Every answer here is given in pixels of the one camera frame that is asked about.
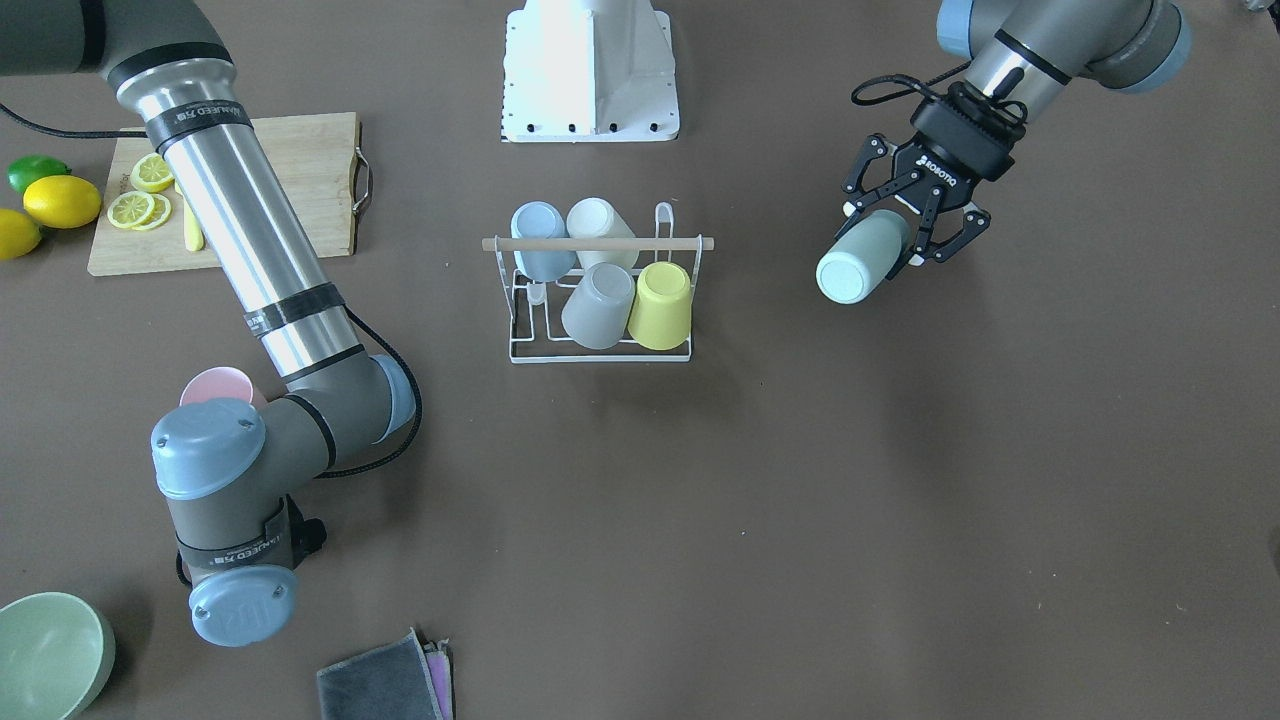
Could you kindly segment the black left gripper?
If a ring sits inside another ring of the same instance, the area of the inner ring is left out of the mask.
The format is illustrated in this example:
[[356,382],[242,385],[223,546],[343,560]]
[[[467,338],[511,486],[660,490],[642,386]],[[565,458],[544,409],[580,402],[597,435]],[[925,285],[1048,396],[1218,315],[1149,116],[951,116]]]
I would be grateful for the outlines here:
[[991,227],[991,214],[969,201],[978,182],[993,182],[1014,164],[1028,106],[988,97],[968,82],[951,83],[946,94],[920,82],[905,86],[923,96],[910,118],[916,133],[900,147],[883,135],[865,138],[842,181],[844,209],[863,217],[904,190],[896,199],[919,215],[908,263],[945,263]]

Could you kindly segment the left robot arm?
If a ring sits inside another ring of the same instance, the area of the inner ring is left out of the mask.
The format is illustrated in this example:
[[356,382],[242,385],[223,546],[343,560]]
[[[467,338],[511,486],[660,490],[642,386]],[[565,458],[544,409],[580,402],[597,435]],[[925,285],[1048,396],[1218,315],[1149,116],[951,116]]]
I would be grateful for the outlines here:
[[1073,79],[1148,92],[1185,65],[1193,44],[1189,20],[1170,1],[945,1],[936,36],[963,64],[933,79],[868,79],[868,87],[895,85],[897,97],[922,96],[915,132],[905,143],[870,135],[844,182],[846,229],[887,197],[918,215],[891,275],[913,261],[945,263],[988,228],[975,187],[1012,167],[1029,122]]

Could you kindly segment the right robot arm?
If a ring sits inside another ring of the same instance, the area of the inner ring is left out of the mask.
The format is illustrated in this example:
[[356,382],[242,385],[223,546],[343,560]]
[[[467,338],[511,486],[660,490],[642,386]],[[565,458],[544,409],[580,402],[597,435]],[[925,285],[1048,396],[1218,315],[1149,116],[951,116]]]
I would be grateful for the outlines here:
[[294,569],[325,539],[291,493],[401,428],[416,434],[421,395],[398,354],[360,342],[366,325],[321,269],[195,3],[3,4],[5,76],[76,72],[141,117],[285,384],[264,410],[180,406],[150,437],[195,630],[223,647],[265,641],[294,611]]

